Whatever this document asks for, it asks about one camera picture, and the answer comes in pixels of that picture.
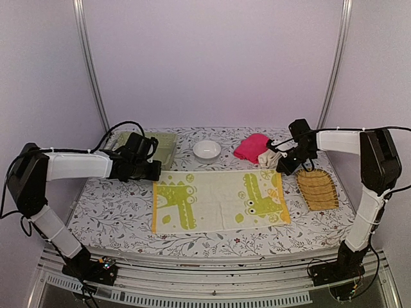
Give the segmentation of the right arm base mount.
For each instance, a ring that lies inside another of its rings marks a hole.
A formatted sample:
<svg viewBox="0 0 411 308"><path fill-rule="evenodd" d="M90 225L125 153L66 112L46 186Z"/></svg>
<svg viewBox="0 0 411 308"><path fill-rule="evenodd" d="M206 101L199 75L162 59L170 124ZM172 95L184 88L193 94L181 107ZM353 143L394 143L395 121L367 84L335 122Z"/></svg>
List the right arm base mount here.
<svg viewBox="0 0 411 308"><path fill-rule="evenodd" d="M356 296L365 274L361 263L347 268L339 266L337 261L318 258L309 262L306 271L315 287L328 286L331 296L339 302L350 301Z"/></svg>

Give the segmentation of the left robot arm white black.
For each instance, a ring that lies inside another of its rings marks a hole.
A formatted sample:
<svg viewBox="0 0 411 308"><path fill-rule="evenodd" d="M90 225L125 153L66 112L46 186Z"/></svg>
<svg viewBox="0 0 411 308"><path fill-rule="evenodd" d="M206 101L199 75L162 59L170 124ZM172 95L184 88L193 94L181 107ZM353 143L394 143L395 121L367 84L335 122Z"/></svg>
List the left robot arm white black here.
<svg viewBox="0 0 411 308"><path fill-rule="evenodd" d="M81 278L91 278L96 269L92 260L80 254L83 245L48 205L48 182L72 178L102 178L158 181L161 162L153 156L158 147L155 137L131 133L126 144L111 150L41 149L27 143L6 176L6 186L17 210L71 259L70 267Z"/></svg>

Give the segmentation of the green crocodile pattern towel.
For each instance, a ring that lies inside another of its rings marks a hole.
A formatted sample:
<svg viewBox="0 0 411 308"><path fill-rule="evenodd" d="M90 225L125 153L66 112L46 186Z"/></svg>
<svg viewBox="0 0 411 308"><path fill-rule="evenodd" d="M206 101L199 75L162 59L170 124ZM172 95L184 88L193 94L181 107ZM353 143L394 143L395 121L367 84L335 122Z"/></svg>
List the green crocodile pattern towel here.
<svg viewBox="0 0 411 308"><path fill-rule="evenodd" d="M291 222L273 169L164 171L153 183L152 232L193 234Z"/></svg>

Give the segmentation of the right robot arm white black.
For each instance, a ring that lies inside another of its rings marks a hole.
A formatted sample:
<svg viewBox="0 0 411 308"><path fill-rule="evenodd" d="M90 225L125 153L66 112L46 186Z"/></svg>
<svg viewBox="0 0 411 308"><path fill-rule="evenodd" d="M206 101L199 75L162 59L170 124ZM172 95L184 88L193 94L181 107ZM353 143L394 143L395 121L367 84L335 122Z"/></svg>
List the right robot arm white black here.
<svg viewBox="0 0 411 308"><path fill-rule="evenodd" d="M362 197L356 217L343 247L353 253L369 246L369 237L380 224L385 204L401 175L402 166L389 128L323 128L312 130L305 119L289 125L291 140L270 140L267 148L281 154L277 172L292 174L306 161L317 158L318 151L334 151L358 155Z"/></svg>

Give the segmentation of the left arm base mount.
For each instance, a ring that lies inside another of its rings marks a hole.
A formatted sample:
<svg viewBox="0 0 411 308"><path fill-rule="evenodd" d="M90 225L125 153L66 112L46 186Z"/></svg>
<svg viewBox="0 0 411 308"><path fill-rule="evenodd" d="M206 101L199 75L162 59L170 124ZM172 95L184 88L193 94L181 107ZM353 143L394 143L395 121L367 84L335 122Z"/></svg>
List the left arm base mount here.
<svg viewBox="0 0 411 308"><path fill-rule="evenodd" d="M94 261L83 255L74 259L63 257L65 262L62 273L78 278L81 282L95 282L107 286L113 286L118 274L116 260L106 256Z"/></svg>

